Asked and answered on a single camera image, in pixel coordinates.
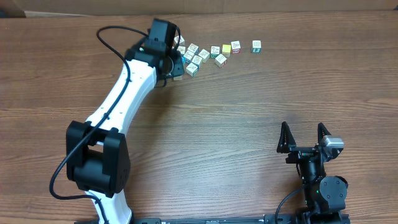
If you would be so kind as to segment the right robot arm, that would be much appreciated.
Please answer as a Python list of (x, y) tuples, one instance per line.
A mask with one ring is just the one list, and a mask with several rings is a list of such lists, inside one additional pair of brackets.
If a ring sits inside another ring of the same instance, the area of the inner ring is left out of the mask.
[(349, 223), (348, 215), (343, 215), (346, 208), (348, 182), (341, 176), (328, 176), (324, 163), (336, 159), (344, 149), (343, 140), (332, 135), (323, 123), (317, 126), (318, 141), (312, 147), (298, 147), (284, 121), (281, 124), (277, 152), (287, 154), (285, 162), (294, 164), (302, 180), (302, 186), (289, 193), (278, 205), (274, 222), (280, 220), (279, 212), (283, 204), (292, 196), (303, 192), (305, 208), (296, 210), (290, 218), (292, 223)]

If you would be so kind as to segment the white block green side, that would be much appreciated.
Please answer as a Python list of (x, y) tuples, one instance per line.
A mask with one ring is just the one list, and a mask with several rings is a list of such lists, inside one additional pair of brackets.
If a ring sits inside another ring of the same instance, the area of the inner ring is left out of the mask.
[(194, 63), (189, 63), (186, 67), (186, 72), (191, 76), (194, 77), (198, 72), (199, 67)]

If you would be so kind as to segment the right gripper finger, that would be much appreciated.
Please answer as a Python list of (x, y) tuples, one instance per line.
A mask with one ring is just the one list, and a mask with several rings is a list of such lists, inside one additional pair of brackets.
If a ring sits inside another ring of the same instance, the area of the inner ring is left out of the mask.
[(278, 153), (290, 153), (295, 148), (296, 142), (286, 121), (281, 124), (280, 138), (277, 145)]
[(327, 128), (323, 123), (318, 123), (317, 133), (318, 133), (318, 144), (328, 145), (330, 142), (329, 138), (331, 136), (331, 133), (327, 130)]

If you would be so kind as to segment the white block butterfly picture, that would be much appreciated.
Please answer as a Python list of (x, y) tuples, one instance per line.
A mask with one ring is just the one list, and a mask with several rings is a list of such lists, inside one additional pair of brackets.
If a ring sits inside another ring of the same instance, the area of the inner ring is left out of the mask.
[(192, 63), (200, 68), (203, 63), (203, 58), (198, 55), (194, 55), (192, 58)]

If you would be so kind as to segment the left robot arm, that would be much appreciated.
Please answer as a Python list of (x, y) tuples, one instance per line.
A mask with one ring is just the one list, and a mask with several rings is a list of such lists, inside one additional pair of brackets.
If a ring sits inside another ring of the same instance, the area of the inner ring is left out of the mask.
[(151, 28), (125, 54), (120, 76), (100, 107), (85, 122), (72, 121), (66, 131), (66, 157), (50, 179), (54, 183), (61, 169), (84, 193), (76, 198), (92, 200), (99, 218), (96, 223), (134, 223), (126, 202), (131, 161), (126, 135), (144, 98), (159, 81), (183, 75), (182, 54), (177, 50), (180, 29), (172, 22), (154, 19)]

